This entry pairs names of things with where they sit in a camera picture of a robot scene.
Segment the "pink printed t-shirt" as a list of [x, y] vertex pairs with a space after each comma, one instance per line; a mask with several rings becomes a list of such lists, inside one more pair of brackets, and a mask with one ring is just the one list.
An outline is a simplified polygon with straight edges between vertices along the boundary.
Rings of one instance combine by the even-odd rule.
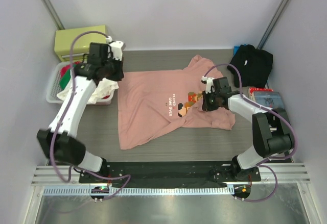
[[196, 55], [184, 69], [125, 73], [118, 89], [120, 148], [132, 149], [180, 127], [231, 130], [232, 112], [202, 110], [201, 78], [213, 65]]

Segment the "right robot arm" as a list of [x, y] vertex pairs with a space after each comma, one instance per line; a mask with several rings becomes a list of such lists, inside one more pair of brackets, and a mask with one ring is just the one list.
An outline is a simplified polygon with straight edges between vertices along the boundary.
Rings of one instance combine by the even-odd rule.
[[264, 107], [247, 99], [239, 91], [232, 91], [226, 77], [214, 79], [203, 76], [201, 82], [205, 84], [202, 92], [203, 111], [225, 108], [252, 124], [252, 146], [231, 160], [232, 179], [245, 181], [259, 164], [294, 149], [294, 133], [285, 109]]

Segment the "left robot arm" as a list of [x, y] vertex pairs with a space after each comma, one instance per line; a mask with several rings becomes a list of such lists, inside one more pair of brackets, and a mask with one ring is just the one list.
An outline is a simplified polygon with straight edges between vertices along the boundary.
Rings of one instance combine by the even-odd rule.
[[73, 68], [75, 76], [58, 114], [48, 129], [40, 129], [37, 133], [43, 153], [51, 162], [68, 163], [91, 171], [90, 176], [97, 183], [108, 179], [108, 170], [103, 167], [105, 160], [86, 150], [85, 145], [76, 139], [77, 130], [99, 82], [103, 79], [121, 81], [124, 77], [123, 48], [121, 41], [91, 43], [87, 61]]

